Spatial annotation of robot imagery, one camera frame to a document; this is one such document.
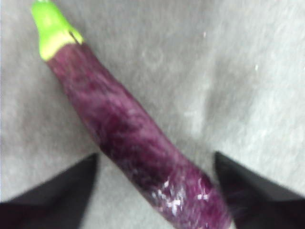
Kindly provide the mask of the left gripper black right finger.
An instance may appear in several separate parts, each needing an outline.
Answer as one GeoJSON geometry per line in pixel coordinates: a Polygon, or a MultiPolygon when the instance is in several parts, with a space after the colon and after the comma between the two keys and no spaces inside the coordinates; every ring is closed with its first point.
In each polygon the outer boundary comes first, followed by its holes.
{"type": "Polygon", "coordinates": [[[238,229],[303,229],[305,198],[215,152],[221,192],[238,229]]]}

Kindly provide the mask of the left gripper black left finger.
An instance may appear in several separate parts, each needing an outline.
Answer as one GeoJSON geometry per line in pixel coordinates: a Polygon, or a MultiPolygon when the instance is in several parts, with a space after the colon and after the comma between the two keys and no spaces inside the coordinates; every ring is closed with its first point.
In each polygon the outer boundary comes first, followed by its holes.
{"type": "Polygon", "coordinates": [[[0,204],[2,229],[78,229],[91,198],[97,153],[0,204]]]}

